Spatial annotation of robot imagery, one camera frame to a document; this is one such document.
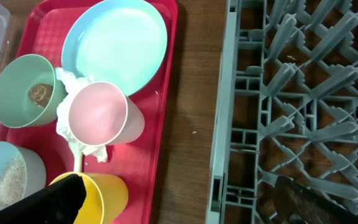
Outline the light blue bowl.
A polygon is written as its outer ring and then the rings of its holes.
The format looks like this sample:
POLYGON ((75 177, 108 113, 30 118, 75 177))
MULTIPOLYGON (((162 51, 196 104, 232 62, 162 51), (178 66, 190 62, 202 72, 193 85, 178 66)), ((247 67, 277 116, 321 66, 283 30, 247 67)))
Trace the light blue bowl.
POLYGON ((37 153, 0 141, 0 210, 38 192, 45 184, 45 165, 37 153))

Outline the green bowl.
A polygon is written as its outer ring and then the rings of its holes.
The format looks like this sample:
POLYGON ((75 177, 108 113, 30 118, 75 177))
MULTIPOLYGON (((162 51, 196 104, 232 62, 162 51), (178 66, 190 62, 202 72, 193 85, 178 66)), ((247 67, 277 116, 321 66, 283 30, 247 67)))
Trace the green bowl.
POLYGON ((8 128, 49 124, 57 118, 57 106, 67 96, 65 86, 57 79, 54 66, 43 56, 27 54, 13 60, 0 74, 0 123, 8 128), (53 86, 45 109, 28 97, 38 83, 53 86))

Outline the white napkin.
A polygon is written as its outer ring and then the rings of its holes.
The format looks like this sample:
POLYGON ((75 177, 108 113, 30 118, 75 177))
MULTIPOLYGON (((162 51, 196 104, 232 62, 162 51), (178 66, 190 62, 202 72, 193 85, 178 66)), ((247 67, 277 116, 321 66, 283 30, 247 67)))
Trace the white napkin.
POLYGON ((57 79, 62 81, 68 93, 57 107, 57 134, 68 142, 70 150, 76 157, 92 155, 97 158, 98 162, 107 162, 108 154, 106 146, 86 146, 85 143, 80 143, 79 140, 75 139, 68 124, 69 110, 74 97, 85 86, 93 83, 94 80, 85 77, 77 78, 74 73, 60 67, 57 67, 55 71, 57 79))

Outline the white rice pile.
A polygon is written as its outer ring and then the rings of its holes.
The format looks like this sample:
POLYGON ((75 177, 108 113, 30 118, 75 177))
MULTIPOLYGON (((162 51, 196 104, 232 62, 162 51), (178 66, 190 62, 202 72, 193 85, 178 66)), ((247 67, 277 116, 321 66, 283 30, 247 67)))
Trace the white rice pile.
POLYGON ((21 200, 26 182, 25 164, 21 156, 12 159, 0 175, 0 209, 21 200))

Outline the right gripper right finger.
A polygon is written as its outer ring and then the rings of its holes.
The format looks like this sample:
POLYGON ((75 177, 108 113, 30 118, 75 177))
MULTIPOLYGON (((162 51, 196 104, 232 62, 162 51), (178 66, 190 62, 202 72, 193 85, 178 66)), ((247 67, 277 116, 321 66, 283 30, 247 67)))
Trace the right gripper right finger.
POLYGON ((358 216, 287 177, 276 179, 273 204, 284 224, 358 224, 358 216))

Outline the light blue plate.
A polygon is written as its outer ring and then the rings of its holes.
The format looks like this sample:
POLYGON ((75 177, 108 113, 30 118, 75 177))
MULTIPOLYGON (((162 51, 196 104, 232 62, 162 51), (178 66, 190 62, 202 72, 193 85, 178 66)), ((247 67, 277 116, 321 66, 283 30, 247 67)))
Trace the light blue plate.
POLYGON ((101 1, 70 28, 61 65, 78 77, 112 83, 131 96, 153 79, 167 43, 165 21, 150 3, 101 1))

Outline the brown food scrap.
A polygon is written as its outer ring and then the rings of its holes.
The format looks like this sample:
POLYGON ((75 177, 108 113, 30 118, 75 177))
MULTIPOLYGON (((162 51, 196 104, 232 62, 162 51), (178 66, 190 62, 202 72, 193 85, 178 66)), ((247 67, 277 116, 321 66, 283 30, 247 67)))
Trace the brown food scrap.
POLYGON ((39 108, 45 109, 52 97, 53 86, 44 83, 34 85, 28 92, 31 102, 39 108))

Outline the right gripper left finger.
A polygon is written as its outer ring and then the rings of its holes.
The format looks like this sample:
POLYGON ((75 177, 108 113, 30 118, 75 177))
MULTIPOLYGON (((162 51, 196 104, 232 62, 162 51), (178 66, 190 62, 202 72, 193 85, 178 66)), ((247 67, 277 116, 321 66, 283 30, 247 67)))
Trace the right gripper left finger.
POLYGON ((0 210, 0 224, 73 224, 85 198, 82 177, 70 174, 0 210))

